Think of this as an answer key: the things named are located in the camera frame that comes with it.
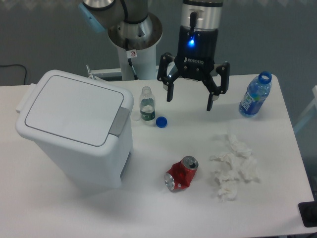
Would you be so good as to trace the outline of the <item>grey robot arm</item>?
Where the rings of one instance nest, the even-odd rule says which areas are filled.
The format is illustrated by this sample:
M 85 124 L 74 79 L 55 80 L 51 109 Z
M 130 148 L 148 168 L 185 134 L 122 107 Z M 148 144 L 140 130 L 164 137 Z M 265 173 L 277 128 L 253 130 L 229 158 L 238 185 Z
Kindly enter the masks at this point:
M 229 85 L 229 63 L 214 62 L 222 6 L 221 0 L 183 1 L 177 54 L 164 53 L 156 62 L 162 24 L 146 0 L 84 0 L 79 5 L 93 29 L 107 30 L 123 80 L 157 79 L 167 89 L 168 101 L 176 79 L 200 81 L 209 92 L 208 109 Z

